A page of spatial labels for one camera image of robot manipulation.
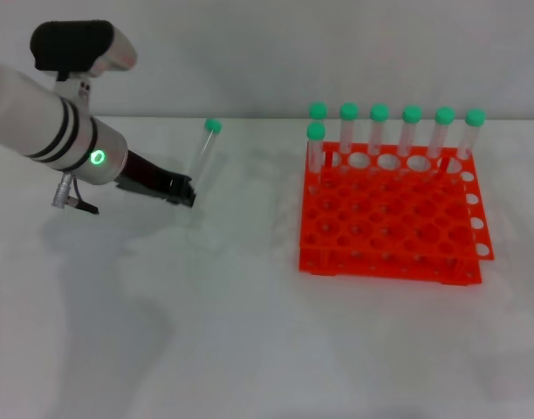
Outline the clear test tube green cap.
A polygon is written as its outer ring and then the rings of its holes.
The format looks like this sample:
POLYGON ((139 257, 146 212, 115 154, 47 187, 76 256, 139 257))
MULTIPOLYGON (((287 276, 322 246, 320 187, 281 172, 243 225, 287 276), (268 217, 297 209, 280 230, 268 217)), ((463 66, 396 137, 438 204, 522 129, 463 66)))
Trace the clear test tube green cap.
POLYGON ((426 153, 428 159, 435 160, 441 156, 448 135, 448 128, 454 119, 455 110, 449 106, 442 106, 435 111, 435 124, 426 153))
POLYGON ((417 124, 421 120, 422 110, 419 106, 409 105, 402 112, 402 128, 397 147, 399 157, 409 157, 414 144, 417 124))
POLYGON ((325 139, 325 118, 327 115, 328 108, 325 103, 314 102, 310 104, 309 116, 311 121, 306 130, 308 141, 323 141, 325 139))
POLYGON ((386 104, 376 103, 372 105, 370 110, 371 130, 367 145, 367 152, 371 156, 377 156, 380 154, 388 115, 389 110, 386 104))
POLYGON ((486 113, 482 109, 471 108, 468 110, 464 118, 462 138, 455 154, 458 160, 467 161, 470 158, 485 121, 486 113))
POLYGON ((355 121, 359 117, 358 106, 352 102, 344 103, 339 110, 339 117, 339 152, 342 156, 348 156, 352 152, 355 121))
POLYGON ((190 184, 194 191, 197 191, 197 186, 204 171, 205 165, 209 159, 209 155, 216 143, 218 135, 221 133, 223 124, 217 119, 206 119, 203 125, 203 135, 199 142, 195 156, 190 165, 188 176, 190 177, 190 184))
POLYGON ((308 125, 306 134, 308 191, 311 195, 316 195, 324 167, 325 126, 322 122, 313 121, 308 125))

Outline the orange plastic test tube rack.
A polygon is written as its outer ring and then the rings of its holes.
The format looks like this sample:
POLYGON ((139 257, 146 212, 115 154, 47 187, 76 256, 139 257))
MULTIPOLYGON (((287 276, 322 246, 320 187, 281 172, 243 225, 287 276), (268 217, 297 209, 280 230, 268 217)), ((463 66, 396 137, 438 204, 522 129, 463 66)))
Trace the orange plastic test tube rack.
POLYGON ((429 160, 423 146, 399 157, 355 143, 341 162, 324 144, 320 176, 305 172, 298 268, 323 276, 400 278, 446 285, 482 281, 480 263, 494 258, 472 158, 455 148, 429 160))

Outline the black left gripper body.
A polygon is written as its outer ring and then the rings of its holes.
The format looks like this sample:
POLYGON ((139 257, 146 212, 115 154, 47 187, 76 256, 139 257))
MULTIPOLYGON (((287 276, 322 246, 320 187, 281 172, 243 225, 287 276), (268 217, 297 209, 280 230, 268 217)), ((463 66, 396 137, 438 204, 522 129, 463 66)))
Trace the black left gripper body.
POLYGON ((169 195, 181 195, 168 192, 172 174, 174 172, 160 168, 129 151, 124 168, 116 178, 116 187, 139 195, 166 199, 169 195))

